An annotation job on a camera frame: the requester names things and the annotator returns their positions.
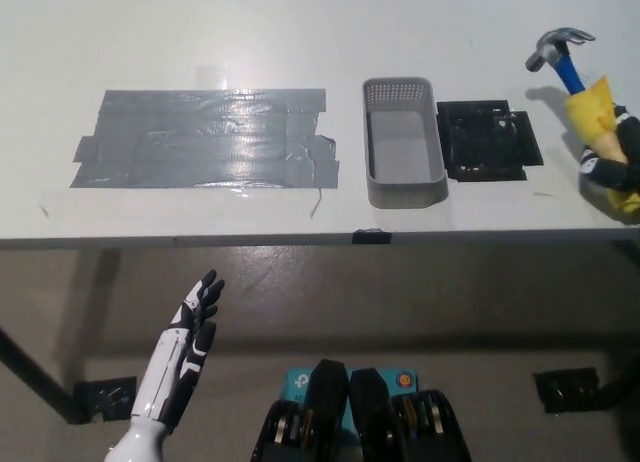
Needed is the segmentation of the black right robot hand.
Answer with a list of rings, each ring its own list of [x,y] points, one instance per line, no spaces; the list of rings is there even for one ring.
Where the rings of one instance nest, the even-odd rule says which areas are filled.
[[[582,153],[581,172],[591,182],[618,192],[639,189],[639,119],[615,105],[615,129],[589,142]]]

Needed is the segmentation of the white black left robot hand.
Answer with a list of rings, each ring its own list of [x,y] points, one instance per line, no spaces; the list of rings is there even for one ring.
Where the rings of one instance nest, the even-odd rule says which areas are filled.
[[[225,281],[210,270],[200,279],[161,333],[142,378],[131,415],[173,431],[198,384],[217,325],[217,301]]]

